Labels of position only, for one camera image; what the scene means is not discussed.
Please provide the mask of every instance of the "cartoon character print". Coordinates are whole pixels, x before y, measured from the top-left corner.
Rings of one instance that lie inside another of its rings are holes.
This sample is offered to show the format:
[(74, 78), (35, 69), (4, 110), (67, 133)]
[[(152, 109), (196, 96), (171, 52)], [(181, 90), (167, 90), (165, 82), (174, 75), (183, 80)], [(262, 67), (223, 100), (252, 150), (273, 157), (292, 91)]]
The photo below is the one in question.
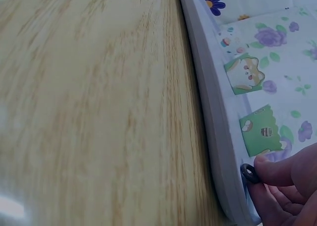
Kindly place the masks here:
[(272, 134), (273, 134), (273, 131), (272, 131), (272, 128), (270, 128), (270, 127), (265, 127), (265, 128), (261, 129), (261, 135), (263, 137), (269, 138), (272, 136)]
[(243, 132), (249, 132), (253, 127), (253, 123), (250, 120), (247, 120), (244, 124), (244, 126), (242, 127), (242, 131)]
[(265, 75), (258, 69), (259, 60), (255, 57), (238, 59), (228, 69), (227, 75), (233, 88), (252, 90), (258, 86)]

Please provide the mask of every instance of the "cartoon sticker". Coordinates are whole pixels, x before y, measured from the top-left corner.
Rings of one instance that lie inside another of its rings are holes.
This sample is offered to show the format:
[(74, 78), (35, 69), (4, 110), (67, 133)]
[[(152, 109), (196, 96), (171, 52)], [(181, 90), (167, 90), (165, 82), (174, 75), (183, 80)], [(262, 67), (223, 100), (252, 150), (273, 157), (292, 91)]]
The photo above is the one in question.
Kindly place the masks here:
[(236, 95), (262, 89), (265, 75), (259, 71), (258, 65), (259, 60), (256, 57), (243, 54), (224, 66)]
[(250, 157), (285, 148), (286, 144), (280, 139), (270, 105), (240, 119), (240, 126)]

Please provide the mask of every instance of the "green leaf print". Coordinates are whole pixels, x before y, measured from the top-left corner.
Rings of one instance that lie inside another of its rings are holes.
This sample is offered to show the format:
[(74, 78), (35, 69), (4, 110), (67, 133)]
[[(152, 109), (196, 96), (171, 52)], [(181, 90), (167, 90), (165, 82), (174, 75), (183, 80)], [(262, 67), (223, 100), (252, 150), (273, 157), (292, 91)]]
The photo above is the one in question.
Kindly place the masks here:
[(260, 68), (266, 68), (269, 65), (269, 60), (268, 58), (265, 56), (260, 60)]
[(283, 33), (287, 33), (287, 31), (286, 31), (286, 29), (284, 28), (284, 26), (282, 26), (282, 25), (280, 25), (280, 24), (278, 24), (278, 25), (276, 26), (276, 30), (277, 30), (277, 31), (282, 31)]
[(317, 44), (314, 40), (311, 41), (312, 46), (317, 47)]
[(263, 23), (256, 23), (256, 28), (257, 29), (262, 29), (262, 28), (266, 28), (267, 26)]
[(312, 52), (309, 51), (309, 50), (304, 50), (304, 51), (303, 51), (303, 54), (304, 54), (305, 56), (309, 56), (309, 57), (312, 56)]
[(287, 139), (289, 139), (289, 141), (292, 142), (292, 144), (294, 144), (294, 136), (292, 134), (292, 131), (290, 130), (289, 127), (287, 127), (286, 125), (283, 125), (280, 130), (279, 130), (279, 135), (281, 137), (285, 137)]
[(277, 53), (269, 53), (269, 57), (272, 59), (272, 61), (275, 62), (279, 62), (281, 60), (281, 58), (279, 57), (279, 55)]
[(255, 48), (255, 49), (262, 49), (262, 48), (264, 48), (264, 45), (260, 44), (259, 42), (250, 43), (250, 46), (251, 46), (252, 48)]
[(291, 115), (293, 118), (300, 118), (302, 116), (298, 111), (291, 111)]

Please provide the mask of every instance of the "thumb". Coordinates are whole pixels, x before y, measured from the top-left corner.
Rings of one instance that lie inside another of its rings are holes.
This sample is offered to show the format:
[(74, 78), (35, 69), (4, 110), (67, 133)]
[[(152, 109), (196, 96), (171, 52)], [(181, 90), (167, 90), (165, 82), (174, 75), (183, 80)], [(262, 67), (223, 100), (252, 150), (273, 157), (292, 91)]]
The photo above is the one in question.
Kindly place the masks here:
[(267, 185), (294, 185), (291, 177), (293, 157), (277, 163), (270, 162), (264, 155), (258, 155), (254, 160), (254, 168), (261, 181)]

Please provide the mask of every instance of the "fingernail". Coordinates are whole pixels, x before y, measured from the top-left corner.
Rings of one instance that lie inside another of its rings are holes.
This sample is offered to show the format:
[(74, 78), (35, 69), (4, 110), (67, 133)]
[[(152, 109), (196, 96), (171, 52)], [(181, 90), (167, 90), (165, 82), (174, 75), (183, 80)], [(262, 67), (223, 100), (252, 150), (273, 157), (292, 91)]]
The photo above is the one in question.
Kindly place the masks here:
[(254, 161), (257, 163), (270, 162), (265, 155), (257, 155)]

